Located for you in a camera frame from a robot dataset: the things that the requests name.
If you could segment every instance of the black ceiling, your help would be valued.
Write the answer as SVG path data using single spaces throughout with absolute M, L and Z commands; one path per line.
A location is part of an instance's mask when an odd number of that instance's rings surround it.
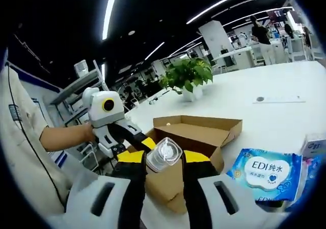
M 42 66 L 48 72 L 39 66 L 16 39 L 10 43 L 9 60 L 42 79 L 65 87 L 76 79 L 73 71 L 76 62 L 96 59 L 98 64 L 104 61 L 107 63 L 107 82 L 114 82 L 120 78 L 118 71 L 121 68 L 143 61 L 162 42 L 165 44 L 143 67 L 156 59 L 167 57 L 198 38 L 198 27 L 211 21 L 211 16 L 246 0 L 227 1 L 186 24 L 218 1 L 220 0 L 115 0 L 105 41 L 102 41 L 102 30 L 107 0 L 24 1 L 19 7 L 23 11 L 18 19 L 21 27 L 15 33 L 40 58 Z M 226 24 L 258 11 L 281 7 L 285 1 L 251 1 L 214 19 Z M 225 26 L 225 29 L 231 31 L 232 27 L 244 22 L 235 22 Z M 135 34 L 128 36 L 132 30 Z

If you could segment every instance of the potted plant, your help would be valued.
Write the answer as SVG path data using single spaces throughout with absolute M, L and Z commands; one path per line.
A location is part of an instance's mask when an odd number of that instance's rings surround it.
M 183 94 L 186 100 L 199 99 L 203 92 L 201 85 L 213 82 L 210 64 L 200 58 L 187 59 L 170 64 L 166 75 L 160 79 L 163 88 L 172 88 L 178 94 Z

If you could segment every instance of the white pot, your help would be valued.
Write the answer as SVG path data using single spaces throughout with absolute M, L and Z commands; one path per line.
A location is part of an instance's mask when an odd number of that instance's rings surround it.
M 195 101 L 195 100 L 202 98 L 202 96 L 203 96 L 203 89 L 202 89 L 201 85 L 195 86 L 193 83 L 192 83 L 192 85 L 194 87 L 192 93 L 190 91 L 187 91 L 184 86 L 182 88 L 182 95 L 186 101 Z

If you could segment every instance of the open cardboard box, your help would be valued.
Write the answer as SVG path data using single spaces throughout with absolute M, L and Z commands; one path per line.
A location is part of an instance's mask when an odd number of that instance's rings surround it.
M 200 152 L 221 172 L 224 161 L 220 147 L 236 138 L 242 120 L 195 116 L 154 118 L 154 128 L 146 135 L 158 143 L 165 137 L 173 139 L 183 150 Z M 179 160 L 160 173 L 147 169 L 146 191 L 176 213 L 187 211 L 183 199 L 182 163 Z

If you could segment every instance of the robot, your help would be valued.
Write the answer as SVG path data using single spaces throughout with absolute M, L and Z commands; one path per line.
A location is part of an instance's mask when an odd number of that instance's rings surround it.
M 154 141 L 124 118 L 119 94 L 87 88 L 83 93 L 99 148 L 118 160 L 111 176 L 88 171 L 76 178 L 66 213 L 50 216 L 54 228 L 139 228 L 145 198 L 146 153 Z M 126 139 L 138 151 L 130 153 Z M 277 228 L 285 213 L 268 213 L 255 204 L 251 191 L 226 174 L 218 174 L 208 157 L 184 150 L 183 195 L 191 228 Z

